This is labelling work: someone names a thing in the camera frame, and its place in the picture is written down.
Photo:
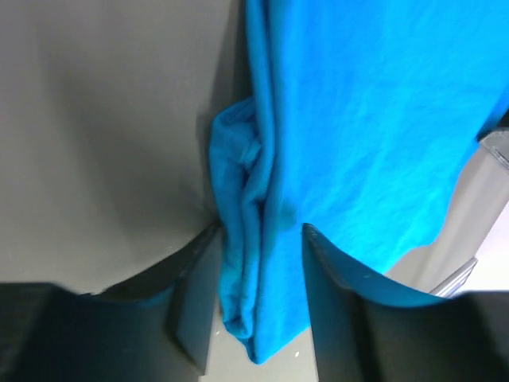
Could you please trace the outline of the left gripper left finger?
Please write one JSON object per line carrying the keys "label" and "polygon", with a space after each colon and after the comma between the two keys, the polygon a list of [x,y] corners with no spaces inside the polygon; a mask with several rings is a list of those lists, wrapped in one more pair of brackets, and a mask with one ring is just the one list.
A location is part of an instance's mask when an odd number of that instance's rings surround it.
{"label": "left gripper left finger", "polygon": [[1,285],[4,381],[197,381],[206,372],[222,231],[100,294]]}

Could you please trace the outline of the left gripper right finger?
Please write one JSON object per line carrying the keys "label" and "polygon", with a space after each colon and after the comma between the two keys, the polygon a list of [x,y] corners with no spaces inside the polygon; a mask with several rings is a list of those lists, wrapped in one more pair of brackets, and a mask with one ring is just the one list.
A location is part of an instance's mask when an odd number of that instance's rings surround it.
{"label": "left gripper right finger", "polygon": [[440,298],[395,282],[311,224],[302,261],[321,381],[505,381],[508,295]]}

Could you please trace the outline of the blue t shirt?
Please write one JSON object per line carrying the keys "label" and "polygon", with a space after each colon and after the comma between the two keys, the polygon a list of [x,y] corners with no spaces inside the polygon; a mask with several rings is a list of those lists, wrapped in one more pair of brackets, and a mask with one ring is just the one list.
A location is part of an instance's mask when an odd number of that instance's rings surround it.
{"label": "blue t shirt", "polygon": [[508,107],[505,1],[248,1],[252,96],[216,116],[226,329],[262,364],[309,327],[301,228],[378,272],[431,244]]}

